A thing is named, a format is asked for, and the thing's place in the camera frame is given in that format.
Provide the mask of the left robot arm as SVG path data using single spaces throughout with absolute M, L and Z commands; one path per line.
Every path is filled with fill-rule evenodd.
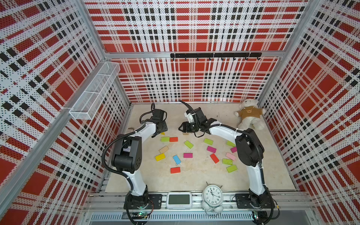
M 149 203 L 148 187 L 143 181 L 139 168 L 142 163 L 142 145 L 148 138 L 154 138 L 167 131 L 167 113 L 158 109 L 155 103 L 151 110 L 143 113 L 141 127 L 127 134 L 118 135 L 104 149 L 101 157 L 104 168 L 123 176 L 129 185 L 124 209 L 144 209 Z

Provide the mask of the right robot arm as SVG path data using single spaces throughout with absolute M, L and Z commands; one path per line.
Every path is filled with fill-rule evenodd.
M 273 209 L 274 201 L 270 191 L 266 187 L 263 173 L 264 148 L 254 130 L 248 128 L 240 130 L 216 119 L 207 119 L 201 108 L 194 109 L 188 103 L 180 100 L 187 107 L 183 122 L 179 131 L 183 133 L 207 133 L 219 136 L 235 144 L 239 160 L 247 167 L 249 177 L 249 200 L 254 208 L 266 206 Z

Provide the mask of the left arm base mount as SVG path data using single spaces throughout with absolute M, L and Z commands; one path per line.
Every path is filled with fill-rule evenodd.
M 161 209 L 162 205 L 161 194 L 144 194 L 143 196 L 126 196 L 123 209 L 137 210 L 137 209 Z

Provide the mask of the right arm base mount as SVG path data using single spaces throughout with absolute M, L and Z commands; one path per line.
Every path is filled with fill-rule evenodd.
M 273 209 L 275 205 L 268 193 L 264 192 L 258 196 L 256 194 L 236 194 L 235 201 L 238 209 Z

